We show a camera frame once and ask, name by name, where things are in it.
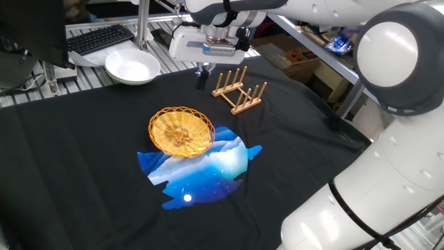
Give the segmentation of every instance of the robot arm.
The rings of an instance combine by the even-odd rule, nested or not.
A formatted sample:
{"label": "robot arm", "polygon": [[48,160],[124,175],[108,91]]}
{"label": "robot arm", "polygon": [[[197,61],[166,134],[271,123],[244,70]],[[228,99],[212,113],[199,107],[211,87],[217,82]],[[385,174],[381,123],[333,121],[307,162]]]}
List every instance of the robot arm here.
{"label": "robot arm", "polygon": [[[374,239],[399,249],[383,235],[443,196],[444,1],[412,2],[231,0],[230,9],[239,13],[223,28],[215,26],[226,22],[227,0],[225,6],[223,0],[185,0],[202,28],[180,32],[175,42],[195,34],[200,44],[188,60],[211,63],[242,61],[240,51],[229,54],[228,48],[237,42],[239,27],[265,18],[258,10],[328,26],[366,23],[355,45],[357,73],[381,107],[398,118],[284,220],[279,250],[359,249]],[[257,19],[249,23],[252,13]],[[224,40],[225,47],[213,50]]]}

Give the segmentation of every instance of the black keyboard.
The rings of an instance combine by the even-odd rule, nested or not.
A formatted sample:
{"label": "black keyboard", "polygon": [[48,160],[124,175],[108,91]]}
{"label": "black keyboard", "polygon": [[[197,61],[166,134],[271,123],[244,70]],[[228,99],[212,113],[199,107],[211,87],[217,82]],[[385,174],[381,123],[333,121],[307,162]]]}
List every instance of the black keyboard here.
{"label": "black keyboard", "polygon": [[101,28],[97,31],[71,37],[67,40],[68,51],[75,51],[84,56],[112,45],[134,38],[129,30],[120,24]]}

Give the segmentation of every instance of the black cloth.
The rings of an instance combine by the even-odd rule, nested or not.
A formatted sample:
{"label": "black cloth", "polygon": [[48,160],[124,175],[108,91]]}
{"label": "black cloth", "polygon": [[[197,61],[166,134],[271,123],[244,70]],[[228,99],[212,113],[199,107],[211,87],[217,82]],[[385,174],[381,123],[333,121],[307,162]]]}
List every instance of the black cloth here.
{"label": "black cloth", "polygon": [[[245,89],[263,102],[237,116],[194,70],[142,86],[113,85],[0,110],[0,220],[24,249],[275,249],[282,220],[352,163],[369,141],[303,84],[262,58],[246,60]],[[236,101],[239,94],[229,94]],[[214,203],[164,210],[162,187],[137,152],[155,150],[150,118],[195,108],[262,145],[237,190]]]}

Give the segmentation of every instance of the white bowl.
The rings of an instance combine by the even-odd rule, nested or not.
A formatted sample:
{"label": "white bowl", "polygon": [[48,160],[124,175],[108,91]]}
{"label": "white bowl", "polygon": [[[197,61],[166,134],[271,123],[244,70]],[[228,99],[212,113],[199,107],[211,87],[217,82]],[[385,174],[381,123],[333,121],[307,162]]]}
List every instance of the white bowl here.
{"label": "white bowl", "polygon": [[141,85],[151,82],[159,74],[160,63],[149,53],[124,49],[112,52],[105,59],[105,69],[118,82]]}

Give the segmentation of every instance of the wicker basket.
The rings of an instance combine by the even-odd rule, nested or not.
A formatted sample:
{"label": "wicker basket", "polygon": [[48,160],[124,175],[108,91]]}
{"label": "wicker basket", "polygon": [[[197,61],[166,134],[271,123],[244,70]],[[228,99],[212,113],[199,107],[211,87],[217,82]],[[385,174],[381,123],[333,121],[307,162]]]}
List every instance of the wicker basket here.
{"label": "wicker basket", "polygon": [[205,153],[215,137],[209,119],[186,107],[162,109],[151,118],[148,132],[157,148],[179,158],[193,158]]}

